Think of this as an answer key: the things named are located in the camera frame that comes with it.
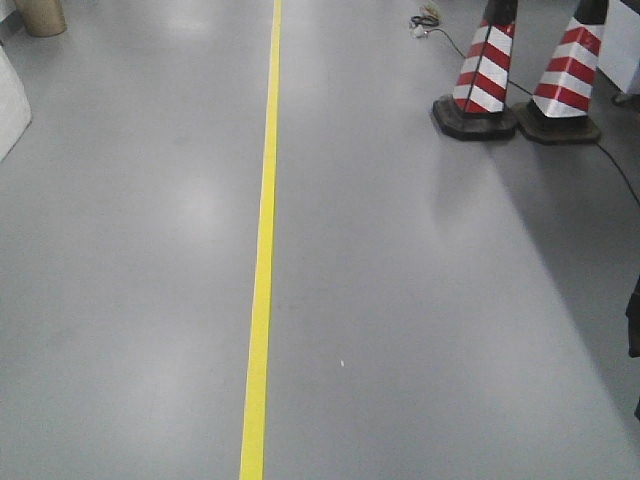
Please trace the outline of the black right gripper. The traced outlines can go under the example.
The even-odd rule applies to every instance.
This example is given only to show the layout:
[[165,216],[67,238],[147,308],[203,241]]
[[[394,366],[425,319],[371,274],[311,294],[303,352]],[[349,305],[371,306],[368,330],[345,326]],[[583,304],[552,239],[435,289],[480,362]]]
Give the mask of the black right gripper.
[[636,287],[630,296],[625,315],[628,320],[628,354],[631,358],[639,357],[639,288]]

